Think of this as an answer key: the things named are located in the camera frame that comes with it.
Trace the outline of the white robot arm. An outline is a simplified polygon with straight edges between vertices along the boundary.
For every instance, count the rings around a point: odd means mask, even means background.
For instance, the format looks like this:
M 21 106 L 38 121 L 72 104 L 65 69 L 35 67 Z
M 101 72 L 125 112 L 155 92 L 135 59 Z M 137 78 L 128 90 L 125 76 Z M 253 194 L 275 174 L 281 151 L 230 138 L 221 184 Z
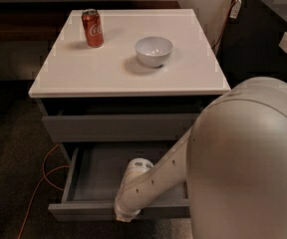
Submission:
M 204 109 L 157 164 L 132 160 L 118 220 L 134 220 L 180 183 L 194 239 L 287 239 L 287 84 L 246 80 Z

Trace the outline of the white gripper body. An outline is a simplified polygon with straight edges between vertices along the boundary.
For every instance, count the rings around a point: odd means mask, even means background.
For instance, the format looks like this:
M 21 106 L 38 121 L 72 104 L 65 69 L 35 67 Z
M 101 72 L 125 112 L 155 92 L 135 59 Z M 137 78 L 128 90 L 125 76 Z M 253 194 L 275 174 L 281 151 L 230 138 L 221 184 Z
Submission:
M 133 201 L 117 199 L 115 201 L 115 213 L 118 221 L 131 222 L 141 212 L 141 209 L 136 206 Z

